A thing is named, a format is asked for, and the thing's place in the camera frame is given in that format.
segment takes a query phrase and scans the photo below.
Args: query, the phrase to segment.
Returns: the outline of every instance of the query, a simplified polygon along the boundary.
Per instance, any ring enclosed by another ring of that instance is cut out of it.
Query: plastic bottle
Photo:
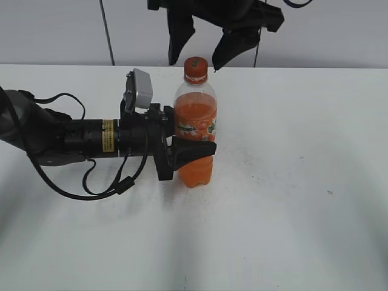
[[[217,115],[215,92],[207,82],[207,61],[192,57],[184,63],[184,83],[175,95],[175,135],[194,141],[214,141]],[[187,187],[208,184],[213,157],[207,156],[179,169]]]

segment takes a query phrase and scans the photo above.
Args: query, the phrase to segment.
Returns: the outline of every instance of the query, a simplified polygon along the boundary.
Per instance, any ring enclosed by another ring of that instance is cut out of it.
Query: bottle neck
[[[193,83],[190,83],[188,82],[186,79],[184,79],[184,82],[186,85],[188,86],[193,86],[193,87],[197,87],[197,88],[201,88],[201,87],[204,87],[206,84],[207,84],[207,80],[202,82],[202,83],[197,83],[197,84],[193,84]]]

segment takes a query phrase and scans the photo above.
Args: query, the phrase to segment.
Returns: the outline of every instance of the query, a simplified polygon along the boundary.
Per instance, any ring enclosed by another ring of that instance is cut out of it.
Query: orange soda bottle
[[[207,61],[192,57],[184,63],[184,83],[175,95],[175,135],[192,141],[214,141],[217,116],[215,92],[207,82]],[[193,161],[179,169],[187,187],[208,184],[213,156]]]

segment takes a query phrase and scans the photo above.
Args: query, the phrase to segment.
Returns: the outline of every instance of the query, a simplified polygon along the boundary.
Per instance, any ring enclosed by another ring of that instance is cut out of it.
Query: white table
[[[2,65],[0,85],[73,93],[86,118],[118,118],[130,69]],[[172,104],[182,68],[139,69],[153,102]],[[227,68],[210,83],[218,151],[205,187],[159,182],[149,159],[129,192],[72,201],[0,143],[0,290],[388,290],[388,70]],[[71,99],[51,108],[81,116]],[[92,188],[120,163],[99,160]],[[83,193],[89,167],[45,170]]]

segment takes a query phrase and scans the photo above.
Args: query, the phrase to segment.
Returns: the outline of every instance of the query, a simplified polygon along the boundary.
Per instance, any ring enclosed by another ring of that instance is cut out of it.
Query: wire
[[[253,62],[253,67],[255,68],[256,67],[256,62],[257,62],[257,56],[259,54],[259,46],[260,46],[260,42],[261,42],[261,30],[263,28],[260,27],[260,30],[259,30],[259,42],[257,43],[257,46],[256,46],[256,53],[255,53],[255,61]]]
[[[299,3],[294,3],[291,0],[283,0],[283,1],[284,1],[284,3],[286,3],[288,6],[290,6],[292,8],[302,8],[302,7],[310,4],[311,2],[313,2],[313,0],[308,0],[305,3],[299,4]]]
[[[49,99],[43,99],[43,101],[42,100],[41,101],[43,103],[45,103],[45,102],[48,103],[47,100],[49,100]],[[127,156],[125,156],[124,161],[121,164],[121,167],[120,167],[120,169],[119,169],[115,179],[113,180],[112,184],[110,185],[110,187],[105,192],[102,192],[102,193],[99,193],[99,194],[95,194],[95,193],[92,193],[91,191],[88,190],[87,192],[89,194],[92,194],[92,196],[75,195],[75,194],[66,192],[63,189],[59,188],[57,185],[55,185],[50,180],[50,178],[46,175],[46,173],[43,171],[42,167],[39,165],[39,162],[36,159],[35,154],[33,153],[33,150],[32,150],[32,148],[31,148],[31,146],[30,146],[30,144],[29,144],[29,142],[28,142],[28,140],[26,138],[24,129],[23,129],[21,123],[20,123],[18,115],[17,115],[17,113],[15,111],[15,108],[14,108],[10,98],[8,97],[8,95],[5,93],[5,91],[3,91],[3,89],[1,87],[0,87],[0,104],[1,105],[5,105],[8,108],[10,116],[12,118],[12,121],[13,121],[13,123],[14,123],[16,129],[18,130],[19,135],[21,137],[22,145],[24,147],[24,150],[27,153],[28,158],[30,159],[32,165],[34,166],[34,168],[37,171],[37,173],[39,174],[39,176],[43,179],[43,181],[51,189],[53,189],[55,192],[59,193],[60,195],[62,195],[64,197],[67,197],[67,198],[70,198],[70,199],[75,199],[75,200],[93,201],[93,200],[100,200],[100,199],[108,198],[108,197],[110,197],[110,196],[112,196],[112,195],[114,195],[116,193],[121,194],[123,191],[129,189],[130,186],[134,185],[135,179],[140,175],[140,173],[142,172],[142,170],[143,170],[143,168],[144,168],[144,166],[146,164],[147,157],[148,157],[148,152],[149,152],[147,128],[145,128],[145,149],[144,149],[143,158],[142,158],[142,161],[141,161],[141,164],[140,164],[138,170],[136,171],[136,173],[134,174],[133,177],[129,176],[126,179],[124,179],[123,181],[119,182],[119,180],[121,178],[122,168],[124,167],[124,164],[125,164],[125,162],[126,162],[126,160],[128,158],[128,155],[127,155]],[[85,174],[86,178],[89,175],[89,173],[96,166],[96,161],[94,161],[92,159],[90,159],[90,160],[93,161],[94,165]]]
[[[99,200],[99,199],[104,199],[109,196],[112,196],[114,193],[109,193],[105,195],[99,195],[99,196],[80,196],[80,195],[75,195],[71,194],[69,192],[66,192],[59,188],[57,185],[55,185],[50,178],[45,174],[43,171],[42,167],[39,165],[39,162],[35,158],[35,155],[33,153],[32,148],[30,147],[29,142],[27,141],[27,138],[25,137],[25,133],[23,130],[23,127],[20,123],[20,120],[18,118],[18,115],[16,114],[15,108],[13,107],[13,104],[10,100],[10,98],[7,96],[7,94],[3,91],[3,89],[0,87],[0,98],[3,99],[4,104],[8,108],[12,121],[15,124],[16,129],[18,130],[20,137],[22,139],[22,144],[24,147],[25,152],[27,153],[28,158],[30,159],[32,165],[34,166],[35,170],[38,172],[40,177],[45,181],[45,183],[54,191],[59,193],[62,196],[65,196],[67,198],[75,199],[75,200],[84,200],[84,201],[91,201],[91,200]]]
[[[131,180],[134,181],[136,180],[136,178],[141,174],[141,172],[143,171],[144,169],[144,166],[146,165],[146,162],[147,162],[147,158],[148,158],[148,152],[149,152],[149,138],[148,138],[148,131],[147,131],[147,128],[144,129],[144,144],[145,144],[145,148],[144,148],[144,153],[143,153],[143,157],[142,157],[142,160],[141,160],[141,163],[140,163],[140,166],[138,167],[137,171],[135,172],[135,174],[131,177]],[[122,173],[122,170],[124,168],[124,165],[125,163],[127,162],[127,159],[128,159],[128,156],[129,154],[127,153],[124,157],[124,160],[116,174],[116,177],[114,178],[113,182],[111,183],[111,185],[109,186],[109,188],[107,190],[105,190],[104,192],[101,192],[101,193],[93,193],[92,191],[90,191],[90,189],[87,187],[87,178],[89,177],[89,174],[94,170],[94,168],[96,167],[97,165],[97,162],[96,160],[94,159],[87,159],[88,161],[92,162],[93,165],[91,166],[90,169],[88,169],[88,171],[86,171],[84,177],[82,178],[82,186],[85,190],[85,192],[87,192],[88,194],[91,194],[91,195],[103,195],[103,194],[106,194],[108,193],[109,191],[112,191],[114,190],[115,188],[117,188],[117,186],[119,185],[119,181],[121,179],[121,173]]]
[[[60,93],[60,94],[57,94],[54,97],[51,97],[51,98],[48,98],[48,99],[36,99],[36,98],[34,98],[33,101],[35,103],[38,103],[38,104],[48,104],[48,103],[54,102],[55,100],[57,100],[59,97],[62,97],[62,96],[69,96],[69,97],[73,98],[75,101],[77,101],[79,105],[82,106],[82,109],[83,109],[84,112],[82,113],[81,119],[84,119],[85,118],[85,114],[86,114],[85,106],[82,104],[82,102],[76,96],[74,96],[72,94]]]
[[[112,50],[112,44],[110,43],[110,36],[109,36],[107,18],[105,16],[104,4],[102,3],[102,0],[99,0],[99,8],[101,9],[102,21],[104,23],[105,35],[107,37],[110,61],[111,61],[112,65],[116,65],[115,64],[115,58],[113,57],[113,50]]]

